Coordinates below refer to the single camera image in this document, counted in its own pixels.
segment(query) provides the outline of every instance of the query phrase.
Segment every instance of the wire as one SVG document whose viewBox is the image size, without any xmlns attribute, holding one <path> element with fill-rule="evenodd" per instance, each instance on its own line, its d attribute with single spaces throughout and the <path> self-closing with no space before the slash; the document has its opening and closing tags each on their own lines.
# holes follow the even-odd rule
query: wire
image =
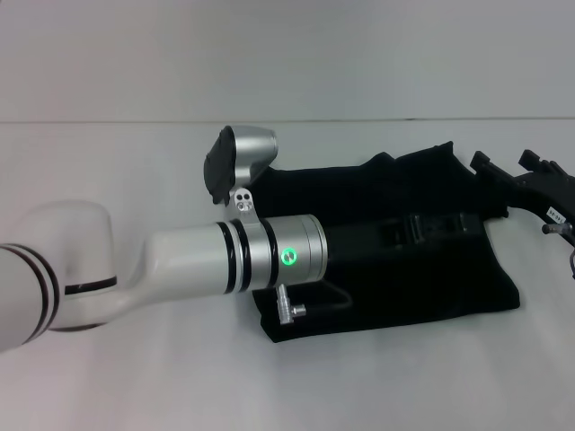
<svg viewBox="0 0 575 431">
<path fill-rule="evenodd" d="M 342 301 L 338 303 L 327 303 L 324 305 L 317 305 L 317 306 L 306 306 L 306 314 L 308 316 L 317 316 L 321 314 L 331 314 L 334 312 L 342 312 L 344 310 L 348 310 L 353 305 L 353 298 L 345 289 L 342 289 L 339 286 L 336 286 L 330 281 L 322 280 L 322 284 L 332 290 L 334 293 L 340 296 Z"/>
<path fill-rule="evenodd" d="M 571 264 L 571 272 L 573 273 L 573 278 L 575 278 L 575 249 L 573 249 L 573 253 L 569 256 L 569 263 Z"/>
</svg>

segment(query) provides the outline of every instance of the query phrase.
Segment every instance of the green led light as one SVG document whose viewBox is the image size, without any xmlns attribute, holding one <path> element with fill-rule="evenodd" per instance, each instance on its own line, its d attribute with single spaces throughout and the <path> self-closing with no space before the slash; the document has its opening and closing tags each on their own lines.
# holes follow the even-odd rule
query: green led light
<svg viewBox="0 0 575 431">
<path fill-rule="evenodd" d="M 297 253 L 294 249 L 284 249 L 281 252 L 281 261 L 284 265 L 292 266 L 297 261 Z"/>
</svg>

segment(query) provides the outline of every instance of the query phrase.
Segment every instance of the black stripe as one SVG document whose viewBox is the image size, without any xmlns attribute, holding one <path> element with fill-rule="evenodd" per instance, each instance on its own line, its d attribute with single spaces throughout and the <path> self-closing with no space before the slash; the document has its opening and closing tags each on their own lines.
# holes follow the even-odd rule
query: black stripe
<svg viewBox="0 0 575 431">
<path fill-rule="evenodd" d="M 8 245 L 11 245 L 13 247 L 19 247 L 23 250 L 26 250 L 37 260 L 39 260 L 40 263 L 44 265 L 44 268 L 46 269 L 46 271 L 48 272 L 48 276 L 50 277 L 50 281 L 52 282 L 52 288 L 54 289 L 54 308 L 52 308 L 52 315 L 48 320 L 46 328 L 44 328 L 44 330 L 40 334 L 38 334 L 38 336 L 40 336 L 44 333 L 44 331 L 46 331 L 50 327 L 50 325 L 54 321 L 54 318 L 56 318 L 56 314 L 58 313 L 58 308 L 60 306 L 60 284 L 58 283 L 58 279 L 56 277 L 54 269 L 52 269 L 50 264 L 44 259 L 44 257 L 41 254 L 38 254 L 36 251 L 21 244 L 8 244 Z"/>
<path fill-rule="evenodd" d="M 54 332 L 79 332 L 81 330 L 91 330 L 92 328 L 98 328 L 102 326 L 103 323 L 92 323 L 89 325 L 82 325 L 82 326 L 69 326 L 67 328 L 53 328 L 51 329 Z"/>
<path fill-rule="evenodd" d="M 227 248 L 227 286 L 225 294 L 229 294 L 234 290 L 235 286 L 235 276 L 236 276 L 236 267 L 235 267 L 235 247 L 234 247 L 234 238 L 232 238 L 232 233 L 230 232 L 230 228 L 227 227 L 227 224 L 223 222 L 217 222 L 217 225 L 222 230 L 224 234 L 224 241 L 226 242 Z"/>
<path fill-rule="evenodd" d="M 84 283 L 83 285 L 66 286 L 66 295 L 85 294 L 86 292 L 93 292 L 94 290 L 105 289 L 118 284 L 118 278 L 112 277 L 106 280 L 94 281 L 92 283 Z"/>
<path fill-rule="evenodd" d="M 244 292 L 252 282 L 252 255 L 250 254 L 250 243 L 248 241 L 248 235 L 245 233 L 245 229 L 243 229 L 242 222 L 240 222 L 238 219 L 235 219 L 230 223 L 233 227 L 235 227 L 237 236 L 240 238 L 240 246 L 242 247 L 243 278 L 240 292 Z"/>
<path fill-rule="evenodd" d="M 271 250 L 271 273 L 270 282 L 268 283 L 268 288 L 274 287 L 278 281 L 279 273 L 279 260 L 278 260 L 278 240 L 276 239 L 276 234 L 273 232 L 273 228 L 268 220 L 262 218 L 260 220 L 263 229 L 268 235 L 268 241 L 270 242 Z"/>
<path fill-rule="evenodd" d="M 46 280 L 44 279 L 44 276 L 42 276 L 40 269 L 33 262 L 32 259 L 30 259 L 28 256 L 26 256 L 21 251 L 11 249 L 10 247 L 5 247 L 4 245 L 0 245 L 0 249 L 11 251 L 16 256 L 21 258 L 24 262 L 26 262 L 28 264 L 28 266 L 31 268 L 31 270 L 34 271 L 34 274 L 36 275 L 36 278 L 38 279 L 38 282 L 40 283 L 40 290 L 42 292 L 42 313 L 40 314 L 40 319 L 38 320 L 38 325 L 36 325 L 36 329 L 34 329 L 34 331 L 28 337 L 28 339 L 23 342 L 23 344 L 26 344 L 28 341 L 30 341 L 31 339 L 33 339 L 36 336 L 36 334 L 38 333 L 38 331 L 40 330 L 40 328 L 44 324 L 44 321 L 46 320 L 46 315 L 48 314 L 48 287 L 46 286 Z"/>
</svg>

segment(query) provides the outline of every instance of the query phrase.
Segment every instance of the white table surface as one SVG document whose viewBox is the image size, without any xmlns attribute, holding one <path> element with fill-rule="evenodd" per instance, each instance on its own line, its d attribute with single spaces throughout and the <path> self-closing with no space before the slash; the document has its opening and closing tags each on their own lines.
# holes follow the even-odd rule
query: white table surface
<svg viewBox="0 0 575 431">
<path fill-rule="evenodd" d="M 84 198 L 111 212 L 120 283 L 145 236 L 221 216 L 204 190 L 214 125 L 0 126 L 0 235 L 29 208 Z M 575 121 L 269 124 L 276 167 L 362 163 L 456 142 L 514 174 L 525 148 L 575 172 Z M 0 356 L 0 427 L 31 430 L 517 430 L 575 424 L 570 248 L 522 210 L 489 223 L 513 312 L 267 340 L 249 295 L 151 306 Z"/>
</svg>

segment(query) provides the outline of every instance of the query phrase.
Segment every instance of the black cloth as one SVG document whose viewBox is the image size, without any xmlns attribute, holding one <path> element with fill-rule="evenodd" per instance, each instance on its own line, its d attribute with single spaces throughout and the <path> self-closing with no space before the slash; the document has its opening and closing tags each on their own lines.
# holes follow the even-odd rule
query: black cloth
<svg viewBox="0 0 575 431">
<path fill-rule="evenodd" d="M 259 217 L 312 214 L 324 227 L 409 214 L 466 212 L 482 220 L 507 216 L 506 204 L 454 156 L 453 143 L 398 159 L 381 153 L 347 168 L 267 169 L 250 190 Z M 482 235 L 455 242 L 425 259 L 345 270 L 325 278 L 345 289 L 353 306 L 280 326 L 274 290 L 255 291 L 261 326 L 274 342 L 311 335 L 440 321 L 519 307 L 519 293 Z M 321 283 L 290 286 L 291 302 L 308 306 L 341 299 Z"/>
</svg>

